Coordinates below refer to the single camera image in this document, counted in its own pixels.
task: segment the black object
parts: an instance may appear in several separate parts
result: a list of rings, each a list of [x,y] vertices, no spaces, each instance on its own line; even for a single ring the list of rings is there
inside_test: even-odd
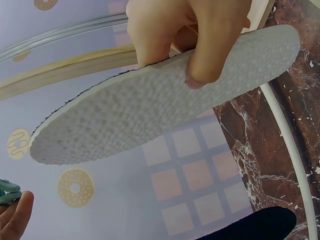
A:
[[[297,224],[296,215],[280,206],[256,211],[197,240],[284,240]]]

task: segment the donut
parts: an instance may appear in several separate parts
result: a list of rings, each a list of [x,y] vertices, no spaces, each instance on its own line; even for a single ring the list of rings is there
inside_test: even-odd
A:
[[[42,11],[47,11],[52,9],[58,0],[34,0],[34,5]]]
[[[58,181],[58,193],[62,201],[71,208],[81,208],[90,201],[95,193],[94,183],[86,171],[71,169]]]
[[[13,61],[15,61],[15,62],[20,62],[20,61],[22,61],[23,59],[25,59],[25,58],[29,55],[29,53],[30,53],[30,51],[25,51],[24,53],[21,53],[21,54],[15,56],[15,57],[13,58]]]
[[[24,128],[14,130],[8,138],[6,150],[14,160],[21,159],[29,150],[30,134]]]

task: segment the white curved rod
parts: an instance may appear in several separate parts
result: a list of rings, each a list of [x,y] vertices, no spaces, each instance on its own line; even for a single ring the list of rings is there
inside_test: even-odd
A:
[[[265,83],[264,85],[260,86],[260,88],[266,98],[266,101],[270,106],[270,109],[274,115],[276,123],[279,126],[284,143],[288,149],[288,152],[292,161],[295,175],[298,180],[298,184],[300,186],[302,201],[303,201],[305,215],[306,215],[306,223],[308,226],[309,239],[317,240],[318,233],[317,233],[315,209],[314,209],[314,204],[311,197],[308,180],[306,177],[305,168],[302,163],[299,150],[297,148],[296,142],[291,133],[291,130],[289,128],[285,115],[282,112],[280,105],[271,87],[269,86],[268,83]]]

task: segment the textured insole surface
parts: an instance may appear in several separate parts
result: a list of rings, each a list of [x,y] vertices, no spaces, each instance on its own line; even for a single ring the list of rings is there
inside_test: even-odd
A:
[[[219,80],[199,90],[184,83],[192,51],[109,78],[52,113],[32,134],[30,155],[78,164],[135,148],[278,77],[299,50],[296,30],[279,25],[241,35]]]

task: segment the mint green item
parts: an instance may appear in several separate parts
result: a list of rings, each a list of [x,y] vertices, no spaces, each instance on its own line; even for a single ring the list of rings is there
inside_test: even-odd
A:
[[[22,196],[20,190],[19,185],[0,179],[0,205],[11,204],[20,198]]]

